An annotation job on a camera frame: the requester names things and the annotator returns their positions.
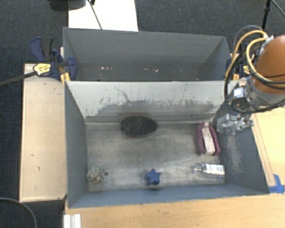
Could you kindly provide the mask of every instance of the blue star toy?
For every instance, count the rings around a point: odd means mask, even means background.
[[[151,184],[157,186],[160,183],[160,175],[160,172],[156,172],[156,170],[152,169],[144,177],[144,179],[147,181],[147,186],[150,186]]]

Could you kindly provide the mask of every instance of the blue tape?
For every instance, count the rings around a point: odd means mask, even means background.
[[[285,192],[285,185],[281,184],[281,181],[280,181],[280,178],[279,178],[278,175],[274,174],[274,177],[275,177],[276,185],[272,186],[272,187],[269,187],[269,192],[270,193],[281,193],[281,194],[284,194],[284,192]]]

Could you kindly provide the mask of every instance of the small white bottle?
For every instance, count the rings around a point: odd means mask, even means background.
[[[225,167],[224,165],[221,165],[221,164],[196,163],[193,166],[193,172],[201,173],[205,175],[224,177]]]

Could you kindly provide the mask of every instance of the white paper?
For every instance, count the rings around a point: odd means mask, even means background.
[[[68,26],[100,29],[100,24],[102,29],[138,31],[134,0],[96,0],[93,8],[87,1],[69,1]]]

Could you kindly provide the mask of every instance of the black carpet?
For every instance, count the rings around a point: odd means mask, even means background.
[[[276,0],[285,11],[285,0]],[[226,36],[231,48],[235,33],[249,24],[261,25],[266,0],[135,0],[142,31]],[[29,42],[54,38],[62,45],[67,26],[64,0],[0,0],[0,81],[18,76],[25,62],[33,61]],[[285,18],[272,4],[266,31],[285,34]],[[18,198],[21,140],[21,88],[17,82],[0,87],[0,197]],[[62,226],[62,202],[30,203],[38,227]],[[0,228],[33,227],[21,206],[0,202]]]

